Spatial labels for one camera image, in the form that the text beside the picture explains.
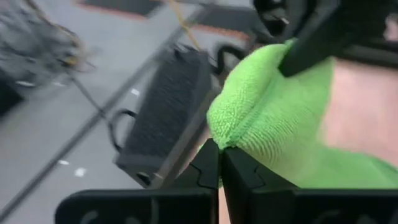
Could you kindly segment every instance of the gray floor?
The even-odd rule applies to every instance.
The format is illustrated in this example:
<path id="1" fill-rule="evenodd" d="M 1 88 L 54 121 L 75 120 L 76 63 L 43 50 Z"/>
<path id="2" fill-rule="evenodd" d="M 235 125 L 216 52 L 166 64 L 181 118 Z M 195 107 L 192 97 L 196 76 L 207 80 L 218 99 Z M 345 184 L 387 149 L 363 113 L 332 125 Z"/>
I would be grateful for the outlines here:
<path id="1" fill-rule="evenodd" d="M 169 5 L 165 4 L 148 21 L 135 21 L 88 11 L 72 0 L 37 2 L 55 22 L 76 32 L 89 52 L 96 52 L 89 58 L 96 70 L 78 75 L 95 101 L 109 107 L 108 114 L 118 108 L 138 111 L 147 83 L 157 66 L 151 58 L 180 30 Z M 185 18 L 196 16 L 203 9 L 196 4 L 180 4 L 180 8 Z M 243 45 L 242 40 L 199 30 L 194 30 L 193 34 L 204 49 L 214 49 L 220 42 Z M 177 39 L 184 44 L 190 43 L 183 33 Z M 124 87 L 127 89 L 116 105 L 110 104 Z M 75 85 L 56 83 L 37 91 L 0 122 L 0 214 L 9 211 L 8 206 L 13 205 L 11 202 L 59 154 L 61 148 L 87 122 L 92 121 L 95 114 L 96 110 Z M 121 136 L 128 123 L 126 120 L 119 130 Z M 12 210 L 6 223 L 52 223 L 55 207 L 61 199 L 79 190 L 138 188 L 132 179 L 113 165 L 114 155 L 106 126 L 99 121 L 70 153 L 59 159 L 56 168 L 24 198 L 23 203 Z"/>

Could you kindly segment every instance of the black cable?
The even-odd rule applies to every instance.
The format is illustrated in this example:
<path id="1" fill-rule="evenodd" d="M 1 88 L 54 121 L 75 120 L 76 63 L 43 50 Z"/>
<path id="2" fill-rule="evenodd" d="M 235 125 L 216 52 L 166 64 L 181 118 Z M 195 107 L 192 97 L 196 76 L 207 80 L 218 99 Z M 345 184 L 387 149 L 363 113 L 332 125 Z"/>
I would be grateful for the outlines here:
<path id="1" fill-rule="evenodd" d="M 116 124 L 118 123 L 118 121 L 120 120 L 120 118 L 122 118 L 122 116 L 124 115 L 129 115 L 132 118 L 136 118 L 137 114 L 132 112 L 131 110 L 127 110 L 127 109 L 120 109 L 118 110 L 113 117 L 111 118 L 111 120 L 108 122 L 108 134 L 109 134 L 109 138 L 111 140 L 112 145 L 114 146 L 115 150 L 117 152 L 120 152 L 122 147 L 118 144 L 116 135 L 115 135 L 115 129 L 116 129 Z"/>
<path id="2" fill-rule="evenodd" d="M 106 118 L 105 112 L 102 110 L 101 106 L 94 100 L 93 96 L 90 94 L 90 92 L 85 88 L 85 86 L 79 81 L 73 74 L 69 72 L 68 69 L 65 69 L 65 73 L 70 77 L 72 82 L 76 85 L 76 87 L 79 89 L 81 94 L 93 105 L 93 107 L 100 113 L 101 117 L 104 118 L 105 120 L 108 120 Z"/>
<path id="3" fill-rule="evenodd" d="M 221 75 L 225 70 L 225 53 L 234 55 L 239 60 L 243 60 L 247 56 L 247 53 L 243 49 L 240 49 L 236 46 L 230 44 L 221 45 L 221 47 L 219 47 L 217 50 L 217 66 L 213 66 L 213 72 L 216 75 Z"/>

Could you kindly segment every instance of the green microfiber cloth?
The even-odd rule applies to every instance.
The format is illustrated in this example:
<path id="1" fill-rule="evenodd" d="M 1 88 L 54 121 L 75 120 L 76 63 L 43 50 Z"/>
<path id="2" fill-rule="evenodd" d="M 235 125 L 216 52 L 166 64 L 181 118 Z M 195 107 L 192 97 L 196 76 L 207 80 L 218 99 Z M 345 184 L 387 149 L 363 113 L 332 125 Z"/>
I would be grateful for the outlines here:
<path id="1" fill-rule="evenodd" d="M 258 49 L 229 75 L 207 114 L 220 149 L 237 146 L 302 188 L 398 187 L 396 168 L 319 141 L 333 59 L 284 78 L 277 67 L 289 45 Z"/>

